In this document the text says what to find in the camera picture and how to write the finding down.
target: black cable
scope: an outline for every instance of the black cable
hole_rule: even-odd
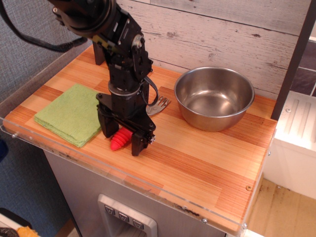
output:
[[[155,97],[154,101],[153,101],[151,104],[149,104],[149,103],[146,101],[145,96],[144,96],[144,94],[143,94],[142,91],[140,91],[140,94],[141,94],[141,96],[143,97],[143,100],[144,100],[144,102],[146,103],[146,105],[148,105],[148,106],[153,106],[153,105],[155,105],[155,104],[157,103],[158,98],[159,98],[159,93],[158,93],[157,86],[155,85],[155,83],[154,83],[148,76],[145,76],[144,80],[155,90],[155,92],[156,92],[156,97]]]
[[[37,45],[39,47],[42,48],[46,48],[52,51],[56,51],[56,52],[67,52],[68,50],[70,50],[73,47],[79,46],[85,42],[87,42],[87,38],[81,37],[79,39],[76,39],[72,42],[68,42],[68,43],[63,43],[63,44],[59,44],[59,45],[53,45],[53,44],[49,44],[45,41],[42,41],[40,39],[31,37],[31,36],[27,36],[21,32],[19,32],[15,26],[13,25],[13,23],[11,22],[10,18],[8,17],[3,2],[2,0],[0,0],[0,15],[3,18],[3,20],[5,21],[5,23],[8,25],[8,27],[16,34],[17,37],[19,37],[20,39],[26,41],[27,43],[31,43],[34,45]]]

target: green towel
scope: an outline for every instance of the green towel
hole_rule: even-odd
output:
[[[34,120],[77,147],[100,129],[97,92],[76,84],[35,114]]]

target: metal fork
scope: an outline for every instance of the metal fork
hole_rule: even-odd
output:
[[[166,108],[170,104],[170,100],[163,96],[159,96],[157,102],[153,106],[146,107],[146,113],[149,116],[155,115],[161,112],[164,108]]]

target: wooden floor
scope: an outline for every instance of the wooden floor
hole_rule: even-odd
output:
[[[264,237],[316,237],[316,200],[264,179],[248,228]]]

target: control panel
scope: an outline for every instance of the control panel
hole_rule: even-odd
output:
[[[99,195],[98,205],[109,237],[129,236],[135,232],[142,237],[158,237],[154,219],[104,194]]]

